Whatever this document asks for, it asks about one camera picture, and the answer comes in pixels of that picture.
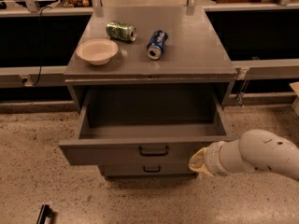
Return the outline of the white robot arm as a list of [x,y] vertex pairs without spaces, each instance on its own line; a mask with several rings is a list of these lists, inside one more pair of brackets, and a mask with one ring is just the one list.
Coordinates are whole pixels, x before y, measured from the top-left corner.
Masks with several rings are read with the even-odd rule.
[[201,148],[190,158],[189,168],[211,176],[272,172],[298,181],[299,148],[274,133],[255,129],[237,140]]

